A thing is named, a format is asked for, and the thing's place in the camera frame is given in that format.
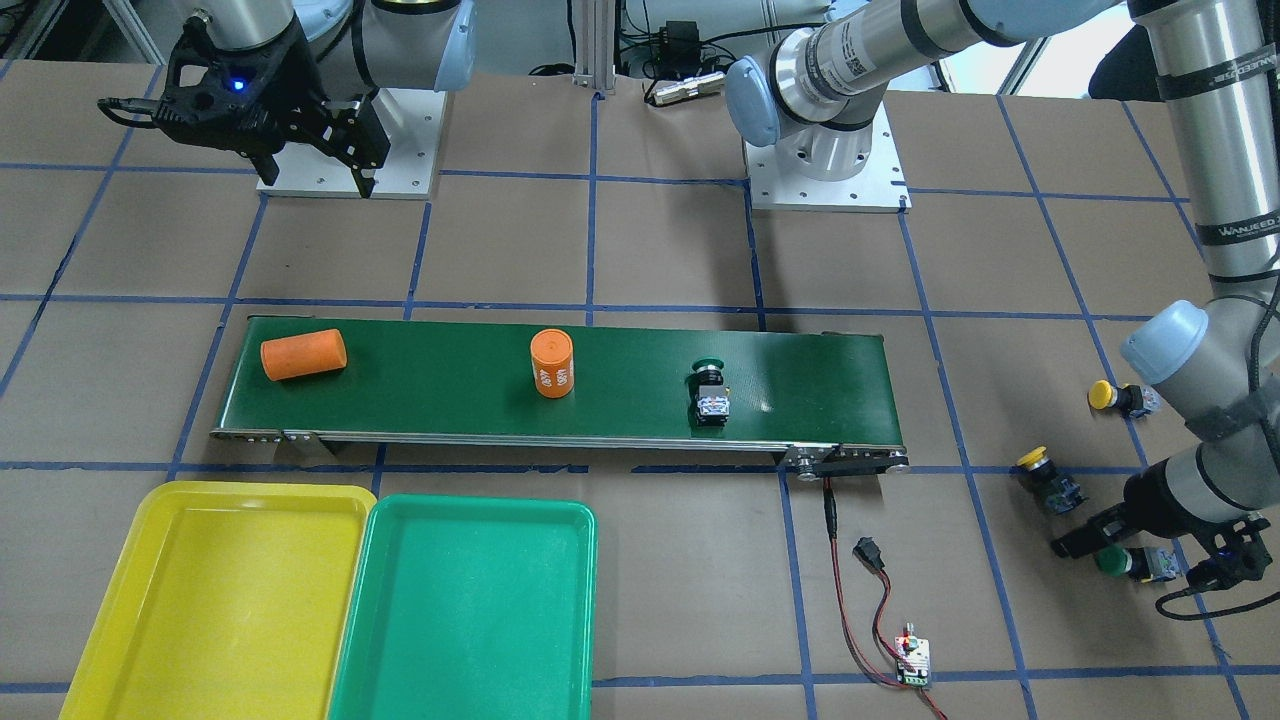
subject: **white mounting plate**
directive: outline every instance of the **white mounting plate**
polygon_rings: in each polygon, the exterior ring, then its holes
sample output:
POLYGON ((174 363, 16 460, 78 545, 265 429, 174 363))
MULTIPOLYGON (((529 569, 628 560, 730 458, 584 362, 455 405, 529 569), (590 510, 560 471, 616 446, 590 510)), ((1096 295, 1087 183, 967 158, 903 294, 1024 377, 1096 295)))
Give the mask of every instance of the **white mounting plate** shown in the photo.
POLYGON ((911 206, 902 161, 888 127, 884 105, 876 111, 872 154, 863 172, 846 181, 815 181, 778 163, 778 146, 746 147, 751 206, 758 210, 820 210, 827 213, 897 213, 911 206))
MULTIPOLYGON (((374 176, 374 197, 426 200, 435 179, 447 92, 383 88, 374 100, 392 141, 387 164, 374 176)), ((257 190, 287 197, 360 197, 351 169, 310 145, 291 142, 275 155, 280 177, 257 190)))

